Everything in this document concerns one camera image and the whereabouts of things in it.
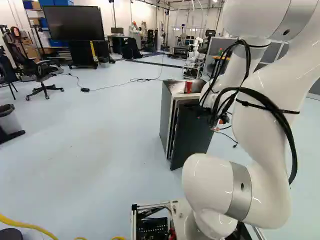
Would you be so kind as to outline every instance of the blue bin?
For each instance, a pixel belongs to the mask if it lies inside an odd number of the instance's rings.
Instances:
[[[39,18],[40,26],[42,28],[48,28],[48,23],[47,20],[44,17]]]
[[[39,0],[41,6],[53,6],[55,5],[55,0]]]
[[[74,2],[71,0],[54,0],[54,4],[60,6],[73,6]]]
[[[33,9],[32,8],[32,1],[30,0],[23,0],[23,7],[24,9]]]
[[[60,40],[53,40],[49,38],[49,43],[51,47],[68,47],[68,42],[66,41],[60,41]]]

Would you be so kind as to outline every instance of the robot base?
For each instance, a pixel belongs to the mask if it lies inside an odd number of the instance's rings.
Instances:
[[[161,209],[167,209],[168,221],[170,222],[169,229],[174,229],[176,240],[211,240],[197,228],[194,215],[192,214],[192,209],[188,201],[184,198],[158,204],[132,205],[131,240],[138,240],[137,218],[139,218],[139,215],[146,214],[151,211],[156,213]],[[253,229],[259,240],[266,240],[258,228],[254,227]],[[238,239],[252,240],[246,226],[242,222],[239,222],[236,230],[230,236],[225,238],[225,240]]]

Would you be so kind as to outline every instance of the black pedestal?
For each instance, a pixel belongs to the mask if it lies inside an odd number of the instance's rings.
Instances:
[[[0,144],[3,144],[16,137],[19,137],[25,133],[26,133],[25,130],[21,130],[21,131],[13,132],[11,134],[6,134],[5,131],[0,127]]]
[[[69,68],[73,66],[77,68],[94,68],[98,67],[98,62],[94,60],[90,41],[70,41],[68,42],[72,57],[72,63]]]

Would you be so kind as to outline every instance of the tv stand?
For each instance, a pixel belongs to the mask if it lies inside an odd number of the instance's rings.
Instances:
[[[69,41],[69,49],[72,57],[72,63],[69,68],[94,68],[97,69],[98,62],[94,60],[90,41]]]

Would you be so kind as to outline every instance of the gray floor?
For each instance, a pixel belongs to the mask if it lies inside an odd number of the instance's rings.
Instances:
[[[161,63],[162,55],[144,60]],[[164,63],[174,62],[183,63],[164,56]],[[109,68],[71,73],[93,90],[132,78],[156,78],[161,67],[118,61]],[[181,69],[163,67],[159,79],[180,78]],[[0,104],[14,103],[27,132],[0,145],[0,213],[41,225],[61,240],[129,239],[131,204],[183,197],[181,169],[169,170],[159,139],[161,81],[90,93],[80,92],[77,79],[68,75],[45,84],[62,86],[65,92],[50,91],[49,100],[38,94],[27,102],[25,95],[36,83],[17,83],[16,101],[7,87],[0,88]],[[307,98],[293,128],[299,172],[291,190],[292,217],[283,228],[264,231],[269,240],[319,239],[319,121],[320,102]],[[241,146],[232,145],[215,134],[208,153],[250,163]],[[34,230],[23,232],[27,240],[49,239]]]

